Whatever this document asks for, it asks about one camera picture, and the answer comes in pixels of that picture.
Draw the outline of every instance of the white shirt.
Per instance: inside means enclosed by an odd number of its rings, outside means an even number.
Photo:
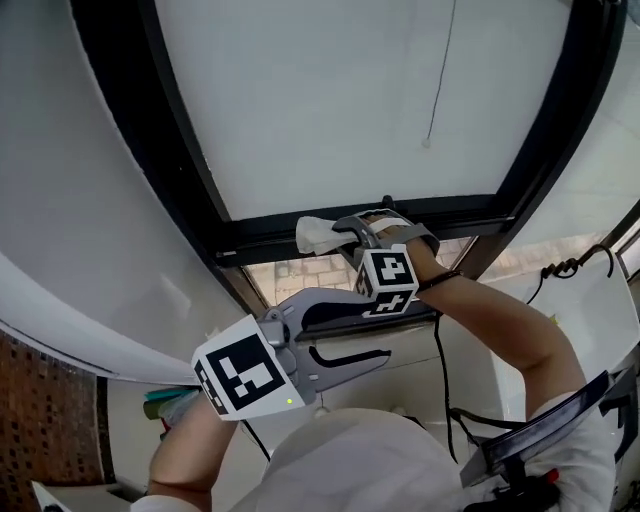
[[[536,415],[566,396],[545,404]],[[553,510],[602,512],[613,496],[614,452],[612,436],[596,410],[562,441],[528,461],[527,475],[558,469],[561,500]],[[415,423],[383,411],[343,409],[291,434],[274,452],[260,485],[232,512],[455,511],[493,499],[491,491],[500,481],[462,489],[460,469]],[[148,496],[131,511],[197,509],[176,498]]]

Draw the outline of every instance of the black strap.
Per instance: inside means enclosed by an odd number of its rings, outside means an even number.
[[[425,290],[428,290],[429,288],[433,288],[437,284],[440,284],[448,279],[451,279],[452,277],[461,276],[461,275],[462,275],[462,271],[460,270],[449,270],[448,272],[445,272],[444,274],[440,274],[439,276],[436,276],[433,279],[429,279],[428,281],[424,281],[423,283],[420,283],[420,286],[418,287],[418,291],[416,293],[423,292]]]

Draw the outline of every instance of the glass pane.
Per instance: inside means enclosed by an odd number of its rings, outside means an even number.
[[[451,267],[469,238],[441,243],[438,261]],[[271,305],[278,305],[303,288],[353,290],[356,271],[339,254],[248,265],[246,269]]]
[[[629,276],[633,276],[640,270],[640,238],[632,243],[621,256]]]
[[[547,240],[537,244],[509,247],[482,274],[480,281],[494,281],[540,270],[551,263],[579,258],[593,244],[600,242],[606,232]]]
[[[611,250],[613,252],[618,252],[624,245],[627,244],[627,242],[629,242],[629,240],[631,240],[631,238],[636,235],[638,231],[640,231],[640,219],[635,221],[633,223],[633,226],[629,228],[629,230],[620,238],[620,240],[613,244]]]

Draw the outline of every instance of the black and white fiducial marker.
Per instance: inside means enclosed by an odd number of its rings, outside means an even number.
[[[192,366],[224,420],[241,420],[304,406],[253,317],[198,347]]]
[[[418,289],[406,246],[364,252],[354,291],[375,302],[365,317],[404,313]]]

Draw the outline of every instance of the black cable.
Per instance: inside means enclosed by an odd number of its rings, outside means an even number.
[[[544,277],[542,276],[542,272],[540,272],[540,282],[538,283],[538,288],[536,288],[536,291],[533,293],[531,298],[527,301],[527,304],[531,304],[533,302],[533,299],[535,299],[538,296],[538,294],[540,293],[540,290],[542,290],[542,283],[544,283]]]
[[[258,443],[258,446],[262,450],[262,453],[264,454],[264,456],[267,458],[267,461],[271,462],[271,456],[269,455],[269,452],[267,451],[267,449],[262,444],[262,441],[260,441],[260,438],[258,437],[258,434],[256,434],[255,430],[253,430],[251,428],[251,425],[249,425],[249,422],[247,420],[242,420],[242,423],[243,423],[243,425],[245,427],[247,427],[247,430],[251,433],[253,438],[256,440],[256,443]]]
[[[451,458],[458,463],[456,459],[456,452],[453,449],[453,430],[451,429],[451,413],[449,407],[449,376],[447,375],[447,363],[444,359],[444,350],[442,349],[442,342],[440,341],[440,317],[442,313],[438,312],[436,315],[436,323],[433,328],[433,337],[436,339],[436,345],[438,346],[438,352],[440,353],[440,362],[442,363],[442,376],[444,378],[444,412],[447,418],[447,443],[449,444],[449,453]]]
[[[436,118],[436,108],[438,107],[438,98],[440,98],[440,89],[442,89],[442,78],[444,77],[444,68],[447,65],[447,55],[449,54],[449,44],[451,43],[451,32],[453,31],[453,20],[456,16],[456,2],[457,0],[453,0],[453,7],[451,8],[451,21],[449,21],[449,35],[447,36],[447,46],[445,46],[445,49],[444,49],[444,58],[442,59],[442,68],[440,69],[440,79],[438,80],[438,90],[436,91],[436,99],[433,102],[433,110],[431,112],[431,122],[429,123],[427,140],[431,138],[431,130],[433,130],[433,121]]]
[[[464,416],[465,418],[468,418],[475,423],[482,423],[483,425],[490,425],[492,427],[503,428],[505,430],[516,430],[526,425],[524,421],[495,420],[493,418],[485,418],[484,416],[478,416],[477,414],[473,414],[472,412],[465,411],[464,409],[458,409],[457,407],[453,407],[451,409],[451,417],[455,421],[458,421],[458,418],[460,416]]]
[[[460,413],[458,413],[457,411],[463,411],[463,412],[467,412],[464,409],[449,409],[449,415],[451,416],[451,419],[453,421],[455,421],[458,425],[460,425],[460,428],[462,428],[463,432],[465,434],[467,434],[467,439],[469,441],[471,441],[473,444],[475,444],[476,446],[480,446],[480,443],[476,440],[476,438],[473,436],[473,434],[469,431],[469,429],[467,428],[467,426],[464,424],[464,422],[462,421],[462,415]]]
[[[557,277],[558,279],[570,279],[578,273],[578,270],[584,266],[584,264],[593,256],[598,250],[604,251],[607,253],[609,257],[609,271],[607,272],[607,278],[611,278],[613,275],[613,270],[615,268],[615,263],[613,259],[613,254],[611,253],[611,249],[602,244],[595,244],[589,248],[587,252],[585,252],[580,259],[576,260],[575,258],[569,258],[566,261],[561,261],[557,265],[549,265],[548,267],[543,268],[540,271],[540,283],[538,283],[538,288],[535,293],[531,296],[531,298],[527,301],[527,304],[531,304],[533,299],[536,298],[540,290],[542,289],[542,283],[549,276]]]

